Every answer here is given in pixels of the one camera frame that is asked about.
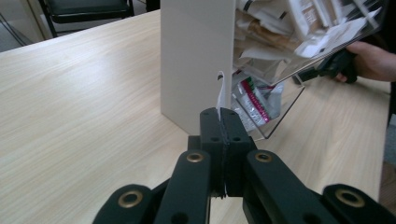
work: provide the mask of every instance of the black chair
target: black chair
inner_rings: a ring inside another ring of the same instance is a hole
[[[60,33],[80,30],[56,31],[52,22],[72,23],[124,19],[134,16],[132,0],[38,0],[53,37]]]

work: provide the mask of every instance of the light wood tabletop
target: light wood tabletop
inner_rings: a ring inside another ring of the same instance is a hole
[[[92,223],[116,189],[170,177],[188,135],[161,114],[160,55],[160,11],[0,53],[0,223]],[[314,79],[257,145],[317,192],[377,199],[388,101]],[[241,202],[212,199],[211,223],[247,223]]]

